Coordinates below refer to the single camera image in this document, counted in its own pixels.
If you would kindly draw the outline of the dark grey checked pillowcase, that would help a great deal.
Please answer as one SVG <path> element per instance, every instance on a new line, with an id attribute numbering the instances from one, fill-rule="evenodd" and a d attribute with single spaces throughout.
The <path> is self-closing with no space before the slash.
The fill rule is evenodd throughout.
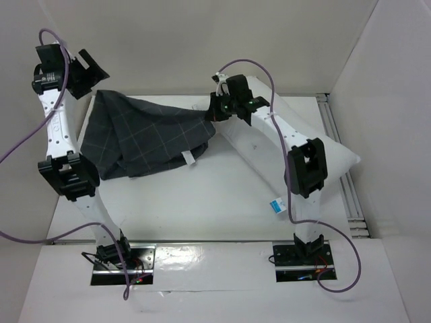
<path id="1" fill-rule="evenodd" d="M 99 90 L 81 153 L 103 180 L 140 177 L 186 165 L 207 150 L 216 130 L 205 112 L 163 106 Z"/>

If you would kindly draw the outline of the white pillow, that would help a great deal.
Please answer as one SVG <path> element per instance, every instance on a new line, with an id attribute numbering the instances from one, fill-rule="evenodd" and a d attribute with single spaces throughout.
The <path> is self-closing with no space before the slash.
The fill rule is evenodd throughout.
<path id="1" fill-rule="evenodd" d="M 309 139 L 319 138 L 325 146 L 327 160 L 327 170 L 331 168 L 328 164 L 328 153 L 335 147 L 332 141 L 324 132 L 309 125 L 288 102 L 279 95 L 275 96 L 274 112 L 278 125 L 288 123 L 300 134 Z M 247 164 L 268 183 L 269 187 L 276 194 L 276 197 L 283 198 L 286 202 L 287 188 L 283 180 L 284 161 L 281 147 L 267 138 L 260 130 L 250 127 L 245 121 L 232 116 L 226 121 L 216 122 L 214 126 L 221 135 L 237 150 Z M 327 205 L 333 201 L 340 200 L 337 188 L 332 186 L 335 177 L 330 175 L 325 180 L 325 185 L 321 191 L 321 209 L 327 211 Z"/>

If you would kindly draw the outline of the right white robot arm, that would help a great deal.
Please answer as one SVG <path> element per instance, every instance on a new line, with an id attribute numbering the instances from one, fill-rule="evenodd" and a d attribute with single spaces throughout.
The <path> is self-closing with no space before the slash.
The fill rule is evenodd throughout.
<path id="1" fill-rule="evenodd" d="M 244 75 L 217 72 L 206 120 L 286 201 L 280 210 L 296 226 L 294 256 L 308 264 L 324 244 L 319 228 L 320 197 L 328 176 L 324 143 L 299 133 L 275 111 L 274 89 L 258 89 Z"/>

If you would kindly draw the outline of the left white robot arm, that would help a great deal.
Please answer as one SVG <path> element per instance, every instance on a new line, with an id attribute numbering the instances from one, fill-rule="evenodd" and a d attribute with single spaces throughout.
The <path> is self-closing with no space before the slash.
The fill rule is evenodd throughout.
<path id="1" fill-rule="evenodd" d="M 82 154 L 77 137 L 72 133 L 76 101 L 109 75 L 85 49 L 80 50 L 79 55 L 87 67 L 58 43 L 37 46 L 36 52 L 40 63 L 34 69 L 32 88 L 48 120 L 46 159 L 38 162 L 38 171 L 58 195 L 74 204 L 86 220 L 95 224 L 92 232 L 96 240 L 96 258 L 117 268 L 126 268 L 132 263 L 133 252 L 102 202 L 96 166 Z"/>

